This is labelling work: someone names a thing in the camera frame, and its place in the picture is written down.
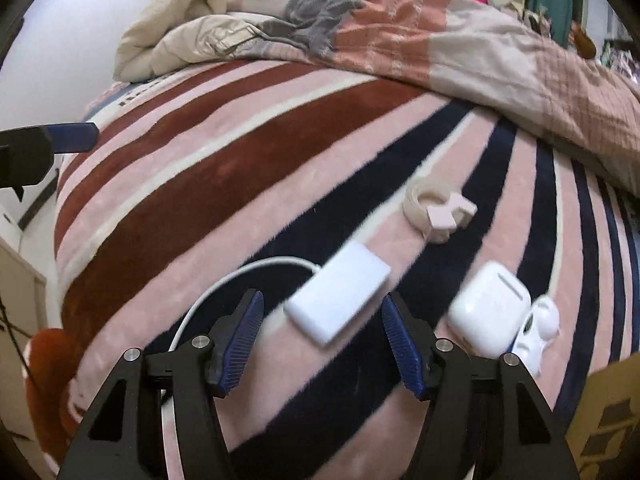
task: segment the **bed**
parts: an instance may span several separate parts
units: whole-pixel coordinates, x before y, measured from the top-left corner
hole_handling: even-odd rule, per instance
[[[63,329],[31,343],[47,399],[28,383],[53,467],[122,353],[166,351],[209,285],[269,256],[322,265],[352,239],[391,277],[324,350],[282,311],[310,277],[293,266],[231,281],[182,334],[208,332],[247,288],[263,292],[268,314],[242,381],[215,400],[239,478],[400,478],[426,407],[400,383],[382,295],[397,290],[457,341],[447,307],[490,260],[559,307],[561,332],[536,380],[567,428],[587,376],[638,350],[629,193],[513,116],[388,74],[264,57],[114,86],[88,117],[98,145],[65,159],[55,228]],[[407,184],[427,175],[478,206],[442,245],[425,245],[402,214]],[[170,478],[181,478],[170,400],[163,431]]]

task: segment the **silver bolt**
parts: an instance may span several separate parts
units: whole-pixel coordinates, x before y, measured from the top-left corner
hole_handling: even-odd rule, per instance
[[[436,348],[441,352],[451,352],[453,350],[453,343],[448,339],[438,339],[436,341]]]
[[[125,361],[135,361],[139,357],[140,357],[140,348],[129,348],[129,350],[124,352]]]
[[[518,366],[520,364],[520,359],[516,354],[505,354],[503,359],[509,366]]]
[[[205,335],[197,335],[191,340],[191,344],[196,348],[204,348],[209,344],[209,338]]]

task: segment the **charging cable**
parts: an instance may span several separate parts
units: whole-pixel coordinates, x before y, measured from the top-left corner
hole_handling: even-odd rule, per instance
[[[257,262],[252,262],[250,264],[246,264],[245,266],[240,267],[239,269],[230,272],[224,278],[217,280],[216,283],[211,285],[207,290],[205,290],[200,297],[196,300],[196,302],[191,305],[190,309],[187,311],[186,316],[180,323],[178,330],[174,335],[174,339],[171,341],[171,345],[169,346],[169,352],[173,352],[180,342],[180,338],[182,337],[182,333],[184,329],[189,324],[191,318],[199,309],[200,305],[206,300],[212,293],[218,290],[221,286],[226,285],[232,279],[237,278],[238,276],[249,272],[250,270],[260,269],[261,267],[269,267],[274,265],[296,265],[299,267],[305,267],[305,269],[310,270],[312,273],[318,272],[322,269],[321,266],[316,265],[308,260],[304,260],[302,258],[296,258],[295,256],[274,256],[272,258],[265,258],[263,260],[258,260]]]

